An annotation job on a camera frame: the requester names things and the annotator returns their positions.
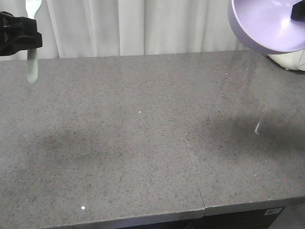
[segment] countertop edge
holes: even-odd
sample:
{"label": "countertop edge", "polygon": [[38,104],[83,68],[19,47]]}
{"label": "countertop edge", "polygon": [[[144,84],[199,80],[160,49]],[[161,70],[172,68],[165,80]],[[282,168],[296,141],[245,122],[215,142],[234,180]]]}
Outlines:
{"label": "countertop edge", "polygon": [[254,210],[262,210],[268,208],[281,208],[290,204],[300,204],[300,203],[305,203],[305,197],[267,200],[261,202],[249,202],[243,204],[212,206],[205,208],[203,212],[203,216],[221,215],[221,214],[229,214],[229,213],[236,213],[243,211],[254,211]]}
{"label": "countertop edge", "polygon": [[72,223],[58,226],[44,226],[41,229],[118,229],[171,221],[199,219],[203,216],[203,212],[204,209],[196,209],[184,212],[167,212],[143,215],[139,217],[130,216],[110,220],[106,219],[101,221],[81,222],[78,224]]}

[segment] black clamp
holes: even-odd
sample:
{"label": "black clamp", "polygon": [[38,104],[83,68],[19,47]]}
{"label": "black clamp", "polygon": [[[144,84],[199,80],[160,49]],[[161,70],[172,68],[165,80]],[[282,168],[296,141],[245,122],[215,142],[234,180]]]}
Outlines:
{"label": "black clamp", "polygon": [[36,20],[0,12],[0,56],[40,47],[42,35],[37,32]]}
{"label": "black clamp", "polygon": [[300,1],[292,7],[291,19],[305,21],[305,1]]}

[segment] white label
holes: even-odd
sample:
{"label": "white label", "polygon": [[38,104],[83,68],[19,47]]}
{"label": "white label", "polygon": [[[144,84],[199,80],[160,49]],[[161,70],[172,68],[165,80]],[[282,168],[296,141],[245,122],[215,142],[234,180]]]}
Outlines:
{"label": "white label", "polygon": [[266,212],[265,212],[265,216],[267,215],[273,215],[273,214],[278,214],[281,212],[283,208],[274,208],[274,209],[268,209]]}

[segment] white utensil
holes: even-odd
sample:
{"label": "white utensil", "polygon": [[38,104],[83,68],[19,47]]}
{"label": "white utensil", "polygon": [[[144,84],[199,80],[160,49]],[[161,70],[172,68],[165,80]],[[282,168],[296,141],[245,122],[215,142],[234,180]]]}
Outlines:
{"label": "white utensil", "polygon": [[[35,19],[36,13],[41,6],[41,0],[26,0],[25,8],[28,18]],[[38,79],[37,49],[28,49],[28,82],[34,83]]]}

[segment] lavender bowl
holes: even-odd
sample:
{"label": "lavender bowl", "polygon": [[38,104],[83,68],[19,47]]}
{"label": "lavender bowl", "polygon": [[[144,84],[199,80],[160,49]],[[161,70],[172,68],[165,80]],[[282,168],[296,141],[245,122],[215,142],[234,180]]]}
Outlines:
{"label": "lavender bowl", "polygon": [[229,0],[228,16],[237,38],[263,54],[305,49],[305,21],[290,19],[300,0]]}

